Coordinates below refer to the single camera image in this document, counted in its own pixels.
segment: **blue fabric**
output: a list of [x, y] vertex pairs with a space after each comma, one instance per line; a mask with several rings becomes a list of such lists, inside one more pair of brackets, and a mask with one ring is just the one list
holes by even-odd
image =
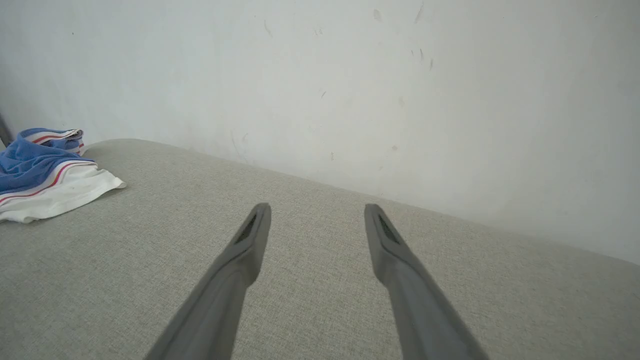
[[56, 166], [64, 161], [93, 161], [67, 151], [79, 146], [82, 131], [62, 139], [48, 140], [41, 145], [25, 139], [42, 131], [67, 132], [41, 127], [21, 131], [15, 141], [0, 152], [0, 195], [28, 190], [42, 184]]

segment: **folded fabric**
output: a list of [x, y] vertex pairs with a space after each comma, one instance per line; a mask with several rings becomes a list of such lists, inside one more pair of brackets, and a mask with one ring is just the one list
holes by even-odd
[[28, 129], [0, 152], [0, 221], [54, 217], [126, 186], [80, 155], [82, 135], [79, 129]]

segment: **gray upholstery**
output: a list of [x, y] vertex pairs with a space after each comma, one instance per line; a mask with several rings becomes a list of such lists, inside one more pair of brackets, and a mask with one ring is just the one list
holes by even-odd
[[399, 359], [362, 216], [377, 202], [494, 359], [638, 359], [640, 266], [144, 142], [86, 156], [127, 182], [0, 224], [0, 359], [141, 359], [252, 206], [273, 221], [234, 359]]

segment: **wall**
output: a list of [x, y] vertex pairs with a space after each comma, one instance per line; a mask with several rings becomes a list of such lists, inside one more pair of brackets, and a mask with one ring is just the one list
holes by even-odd
[[640, 263], [637, 0], [0, 6], [14, 132], [156, 140]]

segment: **red stripe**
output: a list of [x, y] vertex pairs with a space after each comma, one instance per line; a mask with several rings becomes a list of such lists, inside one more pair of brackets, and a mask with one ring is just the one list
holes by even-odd
[[36, 140], [33, 140], [33, 143], [38, 143], [43, 139], [48, 139], [48, 138], [52, 138], [52, 139], [60, 139], [60, 138], [66, 138], [67, 136], [69, 136], [70, 134], [67, 135], [62, 135], [62, 136], [56, 136], [56, 135], [47, 135], [47, 136], [43, 136], [41, 138], [37, 138]]
[[34, 196], [34, 195], [38, 195], [40, 192], [54, 186], [58, 180], [60, 179], [60, 175], [62, 174], [63, 170], [65, 170], [67, 167], [74, 165], [74, 164], [83, 164], [83, 165], [93, 165], [93, 163], [86, 163], [86, 161], [82, 162], [82, 163], [69, 163], [66, 164], [65, 166], [63, 166], [58, 173], [56, 174], [56, 178], [53, 180], [53, 183], [51, 183], [51, 185], [47, 186], [46, 188], [42, 188], [40, 190], [38, 190], [35, 193], [31, 193], [29, 195], [12, 195], [12, 196], [7, 196], [7, 197], [3, 197], [2, 199], [0, 199], [0, 204], [2, 204], [2, 201], [5, 201], [6, 199], [11, 199], [12, 197], [30, 197], [30, 196]]

